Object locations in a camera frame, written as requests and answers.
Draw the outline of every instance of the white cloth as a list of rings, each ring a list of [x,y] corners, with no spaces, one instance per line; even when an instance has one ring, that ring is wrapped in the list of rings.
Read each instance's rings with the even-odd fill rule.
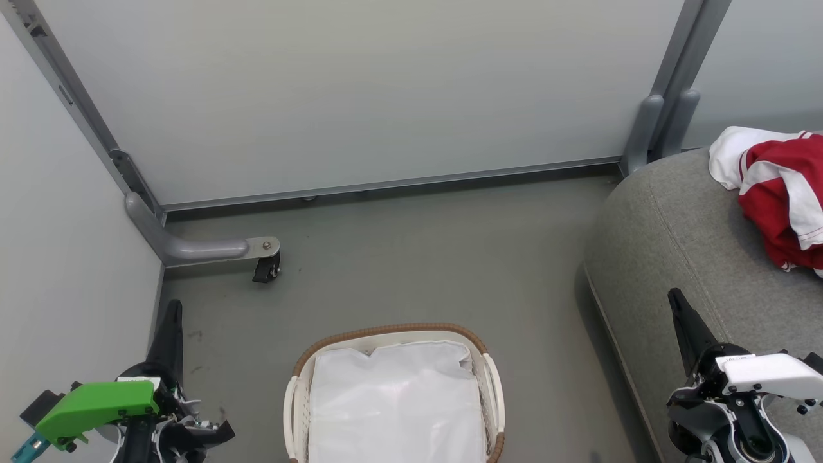
[[[318,356],[311,463],[482,463],[477,379],[462,344],[438,341]]]
[[[778,140],[784,142],[800,138],[808,132],[780,133],[748,127],[728,127],[709,147],[709,173],[726,189],[742,185],[741,155],[758,143]]]

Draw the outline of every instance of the baseboard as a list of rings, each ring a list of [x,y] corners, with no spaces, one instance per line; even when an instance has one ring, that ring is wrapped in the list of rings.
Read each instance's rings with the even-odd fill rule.
[[[464,174],[452,174],[452,175],[437,175],[432,177],[422,177],[416,179],[408,179],[408,180],[392,180],[392,181],[385,181],[385,182],[375,182],[375,183],[368,183],[368,184],[359,184],[359,185],[348,185],[348,186],[337,186],[337,187],[330,187],[330,188],[317,188],[317,189],[303,189],[300,191],[289,191],[283,193],[270,193],[270,194],[256,194],[252,196],[239,196],[236,198],[226,198],[226,199],[207,199],[204,201],[192,201],[188,203],[171,203],[171,204],[163,204],[161,207],[167,213],[178,212],[178,211],[188,211],[193,209],[203,209],[203,208],[220,208],[224,206],[235,206],[239,204],[250,204],[250,203],[266,203],[269,201],[279,201],[282,199],[298,199],[298,198],[308,198],[312,196],[324,196],[328,194],[341,194],[341,193],[354,193],[358,191],[370,191],[374,189],[390,189],[390,188],[398,188],[404,186],[416,186],[416,185],[431,185],[431,184],[438,184],[438,183],[450,183],[450,182],[457,182],[463,180],[475,180],[475,179],[484,179],[484,178],[491,178],[491,177],[501,177],[501,176],[508,176],[508,175],[522,175],[522,174],[532,174],[535,172],[545,172],[545,171],[557,171],[561,169],[570,169],[575,167],[585,167],[585,166],[600,166],[603,164],[616,164],[620,161],[620,157],[601,157],[597,159],[588,159],[585,161],[567,161],[567,162],[555,162],[551,164],[540,164],[537,166],[524,166],[524,167],[512,167],[508,169],[497,169],[493,171],[479,171],[479,172],[467,172]]]

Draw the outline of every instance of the white panel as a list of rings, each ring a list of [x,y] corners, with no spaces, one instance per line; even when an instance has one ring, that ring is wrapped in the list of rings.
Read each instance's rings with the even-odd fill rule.
[[[732,2],[695,79],[702,97],[683,147],[730,125],[823,129],[822,16],[819,0]]]
[[[2,6],[9,13],[7,3]],[[0,458],[40,392],[112,381],[145,358],[160,261],[123,193],[0,17]],[[109,461],[111,445],[43,462]]]
[[[37,3],[162,204],[620,156],[682,6]]]

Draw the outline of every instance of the black wheel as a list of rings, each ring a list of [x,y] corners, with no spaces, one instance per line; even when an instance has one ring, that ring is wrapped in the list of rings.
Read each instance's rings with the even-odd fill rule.
[[[257,268],[254,269],[254,278],[252,281],[255,283],[269,283],[274,278],[277,278],[277,275],[280,274],[280,253],[273,255],[272,257],[263,257],[258,260]]]

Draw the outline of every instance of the gray sofa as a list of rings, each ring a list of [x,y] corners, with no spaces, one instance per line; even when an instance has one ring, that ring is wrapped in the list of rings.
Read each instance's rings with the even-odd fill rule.
[[[686,379],[667,292],[683,290],[720,341],[754,353],[823,353],[823,279],[786,273],[743,216],[737,191],[709,175],[708,150],[654,162],[611,194],[588,241],[585,268],[611,340],[662,461],[685,458],[667,434],[666,401]],[[823,409],[787,400],[770,416],[823,461]]]

